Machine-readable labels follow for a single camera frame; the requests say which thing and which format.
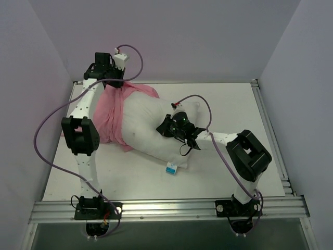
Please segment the pink floral pillowcase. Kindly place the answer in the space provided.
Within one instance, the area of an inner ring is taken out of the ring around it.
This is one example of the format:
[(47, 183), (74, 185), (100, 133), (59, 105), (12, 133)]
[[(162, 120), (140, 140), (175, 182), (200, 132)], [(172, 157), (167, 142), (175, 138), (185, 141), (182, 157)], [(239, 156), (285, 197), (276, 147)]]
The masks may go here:
[(126, 81), (121, 88), (108, 85), (103, 90), (93, 115), (93, 123), (99, 134), (100, 142), (104, 144), (117, 143), (124, 152), (133, 149), (124, 142), (121, 129), (124, 101), (134, 92), (159, 98), (154, 88), (144, 84), (133, 84)]

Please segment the white pillow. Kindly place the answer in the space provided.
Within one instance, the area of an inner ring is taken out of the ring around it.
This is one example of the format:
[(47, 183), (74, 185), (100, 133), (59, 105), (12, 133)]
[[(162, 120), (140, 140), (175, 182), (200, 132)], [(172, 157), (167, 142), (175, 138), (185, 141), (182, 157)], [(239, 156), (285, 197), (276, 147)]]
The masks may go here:
[(123, 103), (122, 140), (131, 148), (157, 159), (188, 167), (188, 156), (181, 156), (182, 143), (162, 136), (156, 128), (171, 115), (171, 101), (133, 92)]

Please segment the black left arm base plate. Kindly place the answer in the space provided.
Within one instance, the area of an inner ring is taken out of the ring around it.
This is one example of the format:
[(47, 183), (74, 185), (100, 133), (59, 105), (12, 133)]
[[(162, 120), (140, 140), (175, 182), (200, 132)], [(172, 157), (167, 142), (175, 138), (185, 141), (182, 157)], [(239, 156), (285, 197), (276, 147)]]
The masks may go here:
[(83, 201), (77, 204), (74, 220), (102, 220), (119, 219), (121, 212), (117, 215), (109, 203)]

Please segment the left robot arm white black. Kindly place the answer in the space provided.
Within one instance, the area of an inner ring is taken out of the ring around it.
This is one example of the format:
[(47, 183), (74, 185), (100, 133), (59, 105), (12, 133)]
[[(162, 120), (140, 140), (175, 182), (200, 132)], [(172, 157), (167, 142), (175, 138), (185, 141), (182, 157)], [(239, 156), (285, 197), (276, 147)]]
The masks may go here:
[(96, 52), (95, 62), (84, 73), (83, 96), (72, 113), (61, 121), (67, 147), (71, 149), (82, 177), (78, 210), (86, 211), (92, 218), (100, 218), (105, 212), (95, 162), (100, 136), (92, 118), (105, 86), (120, 88), (123, 85), (128, 58), (118, 48), (114, 55)]

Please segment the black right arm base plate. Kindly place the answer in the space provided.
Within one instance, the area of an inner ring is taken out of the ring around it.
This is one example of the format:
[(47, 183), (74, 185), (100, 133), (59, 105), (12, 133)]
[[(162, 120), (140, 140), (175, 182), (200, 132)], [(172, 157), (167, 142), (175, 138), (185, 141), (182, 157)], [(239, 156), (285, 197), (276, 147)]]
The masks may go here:
[(259, 201), (251, 200), (250, 202), (243, 205), (236, 199), (223, 199), (216, 200), (214, 203), (216, 216), (220, 218), (250, 217), (262, 215)]

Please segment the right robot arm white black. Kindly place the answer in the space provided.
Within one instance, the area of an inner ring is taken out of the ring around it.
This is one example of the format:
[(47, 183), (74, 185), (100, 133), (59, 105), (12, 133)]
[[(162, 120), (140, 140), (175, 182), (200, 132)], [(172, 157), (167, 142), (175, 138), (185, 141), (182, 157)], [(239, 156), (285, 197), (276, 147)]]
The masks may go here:
[(237, 182), (231, 209), (243, 215), (250, 201), (259, 199), (258, 182), (272, 161), (268, 150), (249, 130), (240, 133), (210, 132), (191, 123), (184, 111), (166, 115), (156, 130), (166, 138), (175, 138), (190, 149), (215, 149)]

